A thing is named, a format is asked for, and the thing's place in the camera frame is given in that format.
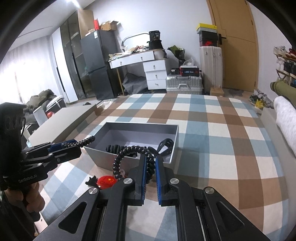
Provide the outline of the left hand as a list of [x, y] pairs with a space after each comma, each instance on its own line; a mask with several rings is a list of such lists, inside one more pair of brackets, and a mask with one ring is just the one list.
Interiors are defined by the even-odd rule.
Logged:
[[10, 189], [5, 190], [4, 193], [10, 204], [14, 206], [20, 206], [20, 204], [25, 199], [25, 201], [28, 203], [26, 210], [29, 213], [40, 212], [45, 207], [45, 201], [39, 193], [39, 187], [39, 182], [31, 184], [26, 195], [23, 195], [21, 191]]

